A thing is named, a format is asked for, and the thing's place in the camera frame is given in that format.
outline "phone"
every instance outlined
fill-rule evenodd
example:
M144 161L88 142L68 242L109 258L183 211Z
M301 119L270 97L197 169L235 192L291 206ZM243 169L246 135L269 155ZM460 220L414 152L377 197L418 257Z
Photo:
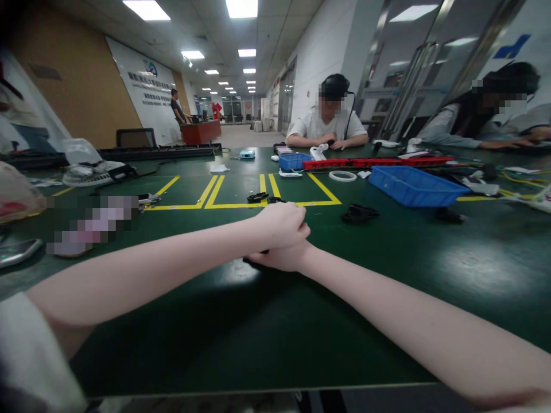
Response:
M24 241L0 248L0 268L9 267L25 261L40 249L43 242L39 239Z

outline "roll of tape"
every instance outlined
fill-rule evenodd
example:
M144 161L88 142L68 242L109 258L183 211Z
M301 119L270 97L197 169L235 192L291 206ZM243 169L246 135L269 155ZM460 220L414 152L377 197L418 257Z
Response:
M346 175L348 178L339 177L337 174ZM352 182L356 180L357 176L348 171L331 171L329 172L329 178L339 182Z

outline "blue plastic basket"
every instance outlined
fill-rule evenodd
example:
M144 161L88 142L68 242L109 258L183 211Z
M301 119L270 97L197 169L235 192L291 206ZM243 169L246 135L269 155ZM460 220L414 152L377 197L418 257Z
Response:
M280 155L280 168L282 171L291 172L291 170L302 170L302 163L311 161L310 155L297 154L282 154Z
M448 207L470 189L410 166L374 166L369 182L406 207Z

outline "wooden reception desk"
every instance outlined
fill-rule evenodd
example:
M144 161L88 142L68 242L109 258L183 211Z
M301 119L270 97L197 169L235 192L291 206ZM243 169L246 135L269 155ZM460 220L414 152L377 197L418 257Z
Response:
M182 141L186 145L199 145L208 143L222 135L219 120L211 120L210 122L187 123L180 126L182 132Z

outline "woman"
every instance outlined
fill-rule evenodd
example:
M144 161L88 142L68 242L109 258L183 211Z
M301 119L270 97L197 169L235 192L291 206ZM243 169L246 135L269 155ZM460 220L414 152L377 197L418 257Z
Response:
M336 73L321 84L319 104L297 119L287 134L287 145L298 147L319 146L333 141L331 149L365 145L367 131L355 111L341 109L350 82Z
M530 146L528 139L500 131L492 118L507 101L535 93L539 79L536 69L524 62L490 72L481 87L473 87L443 107L417 138L437 145L481 149Z
M304 217L305 208L292 202L270 204L245 221L81 262L1 302L0 408L4 402L8 406L3 411L84 411L85 396L66 358L96 325L245 255L281 271L298 271L329 289L481 408L530 406L523 411L535 413L551 406L551 354L453 305L314 247L306 241L310 229ZM266 249L267 254L257 252ZM32 401L43 409L28 408Z

